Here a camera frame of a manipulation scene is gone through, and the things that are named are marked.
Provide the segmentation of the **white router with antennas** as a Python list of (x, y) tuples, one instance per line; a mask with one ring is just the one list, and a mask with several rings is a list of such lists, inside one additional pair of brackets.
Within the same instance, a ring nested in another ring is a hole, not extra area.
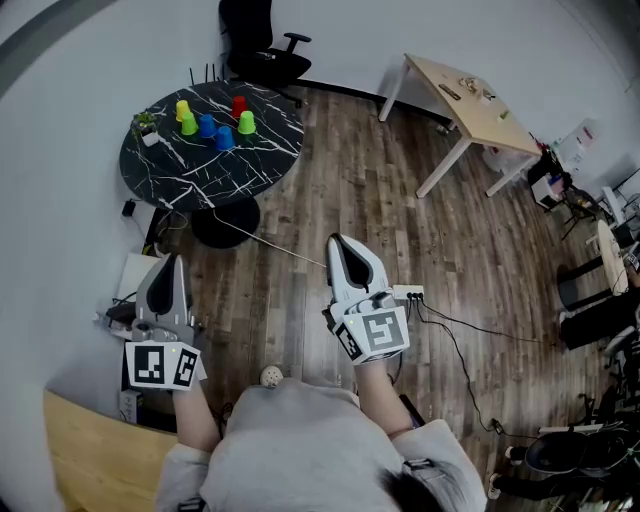
[(215, 62), (205, 63), (201, 73), (197, 74), (197, 69), (189, 68), (190, 85), (220, 82), (225, 78), (224, 67), (218, 68)]

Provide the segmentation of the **person's right forearm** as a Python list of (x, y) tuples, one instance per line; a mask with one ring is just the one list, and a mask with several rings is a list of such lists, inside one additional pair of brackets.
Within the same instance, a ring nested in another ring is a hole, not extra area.
[(394, 389), (385, 360), (354, 367), (360, 409), (390, 438), (413, 429), (411, 416)]

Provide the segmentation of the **white flat board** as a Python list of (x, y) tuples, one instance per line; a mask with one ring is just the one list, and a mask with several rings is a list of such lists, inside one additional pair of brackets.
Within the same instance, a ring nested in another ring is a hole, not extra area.
[(131, 300), (147, 273), (159, 261), (159, 258), (136, 253), (126, 257), (116, 299)]

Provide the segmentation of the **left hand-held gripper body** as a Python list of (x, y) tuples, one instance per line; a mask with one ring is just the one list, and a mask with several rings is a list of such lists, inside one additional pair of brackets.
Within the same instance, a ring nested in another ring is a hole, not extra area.
[(135, 320), (125, 343), (129, 383), (136, 388), (188, 391), (207, 379), (190, 325)]

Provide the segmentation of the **pile of small beige objects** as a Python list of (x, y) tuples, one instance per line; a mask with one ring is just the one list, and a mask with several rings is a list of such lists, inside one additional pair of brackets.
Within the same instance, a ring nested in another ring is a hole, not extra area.
[(461, 87), (468, 90), (474, 98), (483, 104), (492, 103), (497, 96), (475, 77), (463, 77), (458, 81)]

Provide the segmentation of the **white round side table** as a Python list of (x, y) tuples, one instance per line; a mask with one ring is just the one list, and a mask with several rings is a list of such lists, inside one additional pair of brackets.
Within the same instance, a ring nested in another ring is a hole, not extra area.
[(614, 296), (622, 295), (629, 289), (626, 267), (619, 244), (603, 220), (597, 223), (597, 241), (610, 290)]

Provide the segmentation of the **light wooden desk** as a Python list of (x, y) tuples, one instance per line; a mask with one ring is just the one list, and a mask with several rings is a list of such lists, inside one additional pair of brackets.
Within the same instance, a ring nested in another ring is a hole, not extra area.
[[(404, 55), (404, 61), (391, 81), (391, 88), (378, 116), (381, 122), (387, 119), (403, 82), (410, 73), (416, 74), (421, 83), (449, 110), (453, 124), (461, 134), (454, 147), (419, 186), (416, 191), (418, 198), (425, 197), (473, 144), (513, 150), (527, 156), (526, 160), (506, 172), (485, 191), (488, 197), (494, 196), (525, 167), (534, 164), (541, 157), (541, 150), (533, 135), (525, 130), (499, 97), (490, 104), (483, 104), (459, 85), (461, 78), (468, 77), (465, 72), (408, 53)], [(461, 96), (461, 100), (455, 101), (438, 87), (439, 84), (449, 86)], [(510, 114), (505, 120), (500, 120), (499, 116), (505, 110), (509, 110)]]

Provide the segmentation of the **small potted plant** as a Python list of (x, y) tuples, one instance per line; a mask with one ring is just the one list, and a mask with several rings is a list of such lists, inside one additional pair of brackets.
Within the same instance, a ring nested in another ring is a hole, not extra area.
[(142, 141), (145, 147), (152, 147), (160, 140), (157, 117), (149, 111), (143, 111), (133, 116), (131, 131), (135, 137)]

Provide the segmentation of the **person's grey shirt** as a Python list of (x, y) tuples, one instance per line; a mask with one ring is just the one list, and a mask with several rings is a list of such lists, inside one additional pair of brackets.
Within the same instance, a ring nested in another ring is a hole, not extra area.
[[(417, 458), (434, 468), (405, 472)], [(175, 445), (155, 509), (178, 512), (199, 496), (203, 512), (400, 512), (389, 476), (415, 478), (443, 512), (485, 511), (481, 479), (446, 422), (390, 439), (352, 393), (286, 378), (241, 395), (212, 453)]]

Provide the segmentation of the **black round table base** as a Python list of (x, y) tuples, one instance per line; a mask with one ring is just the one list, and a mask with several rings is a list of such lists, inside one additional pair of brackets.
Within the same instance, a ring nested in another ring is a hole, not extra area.
[(613, 296), (608, 280), (598, 291), (589, 286), (587, 277), (595, 272), (606, 277), (601, 256), (596, 256), (574, 268), (560, 265), (556, 271), (556, 285), (562, 306), (568, 312), (576, 312)]

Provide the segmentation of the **black office chair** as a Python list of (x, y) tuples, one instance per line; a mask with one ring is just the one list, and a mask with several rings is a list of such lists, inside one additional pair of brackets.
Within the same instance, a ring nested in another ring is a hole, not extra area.
[[(286, 49), (273, 47), (272, 0), (220, 0), (219, 15), (229, 37), (227, 67), (236, 80), (264, 86), (291, 101), (297, 109), (303, 101), (285, 89), (311, 67), (309, 59), (295, 53), (298, 43), (310, 43), (308, 36), (287, 32)], [(265, 56), (272, 51), (275, 60)]]

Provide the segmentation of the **black table pedestal base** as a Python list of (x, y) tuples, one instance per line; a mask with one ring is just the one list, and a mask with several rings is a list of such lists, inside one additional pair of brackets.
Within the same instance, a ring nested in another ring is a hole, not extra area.
[(260, 222), (260, 208), (251, 197), (191, 215), (195, 238), (214, 249), (234, 248), (248, 240)]

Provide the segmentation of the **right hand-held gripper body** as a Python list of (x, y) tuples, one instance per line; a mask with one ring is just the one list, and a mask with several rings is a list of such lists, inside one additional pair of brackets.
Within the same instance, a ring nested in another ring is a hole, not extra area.
[(390, 289), (349, 307), (332, 304), (323, 315), (353, 365), (388, 359), (410, 346), (405, 307)]

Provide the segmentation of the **white storage box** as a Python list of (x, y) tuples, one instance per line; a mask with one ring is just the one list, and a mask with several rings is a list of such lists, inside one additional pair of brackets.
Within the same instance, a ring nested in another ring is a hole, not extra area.
[(598, 120), (585, 118), (576, 128), (565, 136), (557, 147), (557, 155), (567, 165), (579, 166), (590, 147), (600, 136)]

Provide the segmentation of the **person's left forearm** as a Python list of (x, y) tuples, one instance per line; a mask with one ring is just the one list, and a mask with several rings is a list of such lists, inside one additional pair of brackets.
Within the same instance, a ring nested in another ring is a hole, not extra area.
[(189, 448), (212, 453), (221, 441), (221, 435), (201, 383), (196, 381), (186, 391), (174, 391), (172, 400), (178, 442)]

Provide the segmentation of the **light wooden cabinet top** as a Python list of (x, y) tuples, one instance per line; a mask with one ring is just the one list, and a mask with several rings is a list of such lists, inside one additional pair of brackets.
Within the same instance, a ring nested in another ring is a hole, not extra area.
[(43, 394), (58, 491), (71, 512), (154, 512), (174, 435), (125, 423)]

